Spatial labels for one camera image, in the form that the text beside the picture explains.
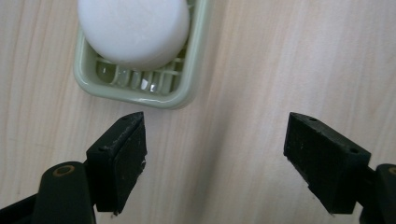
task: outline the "wooden table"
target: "wooden table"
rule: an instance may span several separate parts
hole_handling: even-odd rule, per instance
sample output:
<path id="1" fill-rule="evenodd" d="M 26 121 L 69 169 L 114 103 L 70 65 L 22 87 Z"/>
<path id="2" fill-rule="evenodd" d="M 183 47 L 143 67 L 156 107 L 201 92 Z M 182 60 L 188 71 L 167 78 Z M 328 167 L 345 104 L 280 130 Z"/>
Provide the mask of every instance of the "wooden table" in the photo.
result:
<path id="1" fill-rule="evenodd" d="M 97 98 L 73 77 L 77 1 L 0 1 L 0 207 L 144 111 L 148 165 L 99 223 L 359 223 L 329 215 L 283 156 L 290 111 L 396 163 L 396 2 L 213 1 L 198 92 L 161 110 Z"/>

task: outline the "white soap bar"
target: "white soap bar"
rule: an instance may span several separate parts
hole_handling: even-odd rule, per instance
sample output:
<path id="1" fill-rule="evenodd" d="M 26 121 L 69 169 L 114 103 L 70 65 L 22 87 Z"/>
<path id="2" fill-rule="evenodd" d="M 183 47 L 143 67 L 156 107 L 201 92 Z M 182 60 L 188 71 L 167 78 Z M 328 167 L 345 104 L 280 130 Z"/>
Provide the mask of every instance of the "white soap bar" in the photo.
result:
<path id="1" fill-rule="evenodd" d="M 78 0 L 78 18 L 96 52 L 140 71 L 172 61 L 190 24 L 186 0 Z"/>

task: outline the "plastic soap holder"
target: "plastic soap holder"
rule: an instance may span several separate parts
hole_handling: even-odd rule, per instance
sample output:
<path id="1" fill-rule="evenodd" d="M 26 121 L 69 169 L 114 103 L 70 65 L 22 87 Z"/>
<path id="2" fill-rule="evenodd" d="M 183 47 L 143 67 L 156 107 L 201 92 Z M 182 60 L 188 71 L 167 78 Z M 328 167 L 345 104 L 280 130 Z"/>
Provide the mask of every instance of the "plastic soap holder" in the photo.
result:
<path id="1" fill-rule="evenodd" d="M 189 0 L 191 29 L 184 49 L 154 71 L 133 71 L 96 53 L 78 30 L 74 64 L 78 85 L 87 93 L 123 102 L 174 109 L 188 104 L 196 87 L 202 59 L 209 0 Z"/>

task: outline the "light wood surface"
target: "light wood surface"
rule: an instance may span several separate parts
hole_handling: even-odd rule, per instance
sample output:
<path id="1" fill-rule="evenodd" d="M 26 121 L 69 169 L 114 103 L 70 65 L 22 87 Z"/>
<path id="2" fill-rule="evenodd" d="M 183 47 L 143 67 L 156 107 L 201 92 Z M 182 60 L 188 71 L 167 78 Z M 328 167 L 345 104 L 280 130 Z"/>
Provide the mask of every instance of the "light wood surface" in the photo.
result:
<path id="1" fill-rule="evenodd" d="M 359 223 L 332 216 L 283 156 L 290 111 L 396 163 L 396 1 L 213 1 L 198 92 L 161 110 L 97 98 L 73 77 L 76 1 L 0 0 L 0 207 L 144 111 L 148 164 L 99 223 Z"/>

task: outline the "soap dish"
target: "soap dish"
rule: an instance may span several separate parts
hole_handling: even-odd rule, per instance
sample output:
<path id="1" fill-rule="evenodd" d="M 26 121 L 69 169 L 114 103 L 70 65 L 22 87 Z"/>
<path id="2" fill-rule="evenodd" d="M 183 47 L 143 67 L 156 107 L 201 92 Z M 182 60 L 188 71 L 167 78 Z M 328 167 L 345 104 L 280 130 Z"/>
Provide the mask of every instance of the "soap dish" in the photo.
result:
<path id="1" fill-rule="evenodd" d="M 87 93 L 123 102 L 174 109 L 194 95 L 202 60 L 209 0 L 188 0 L 191 14 L 189 39 L 177 57 L 154 71 L 133 71 L 101 57 L 78 29 L 74 73 Z"/>

